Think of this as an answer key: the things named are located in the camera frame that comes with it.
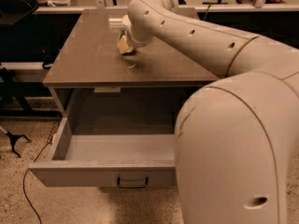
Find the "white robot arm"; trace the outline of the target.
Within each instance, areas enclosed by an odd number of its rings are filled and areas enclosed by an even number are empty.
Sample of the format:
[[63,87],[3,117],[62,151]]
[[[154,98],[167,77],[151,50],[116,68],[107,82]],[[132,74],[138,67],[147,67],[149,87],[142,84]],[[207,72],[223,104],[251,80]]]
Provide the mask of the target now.
[[298,51],[178,14],[178,0],[132,0],[128,43],[157,37],[218,77],[180,109],[175,166],[184,224],[287,224],[299,145]]

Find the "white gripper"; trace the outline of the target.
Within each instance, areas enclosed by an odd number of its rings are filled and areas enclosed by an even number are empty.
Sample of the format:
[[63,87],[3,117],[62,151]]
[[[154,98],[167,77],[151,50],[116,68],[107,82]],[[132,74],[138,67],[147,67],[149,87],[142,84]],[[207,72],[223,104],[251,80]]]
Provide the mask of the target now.
[[134,48],[147,46],[152,40],[153,36],[145,33],[143,30],[136,28],[127,15],[121,18],[123,28],[126,29],[126,36],[123,35],[118,41],[118,51],[120,54],[131,53]]

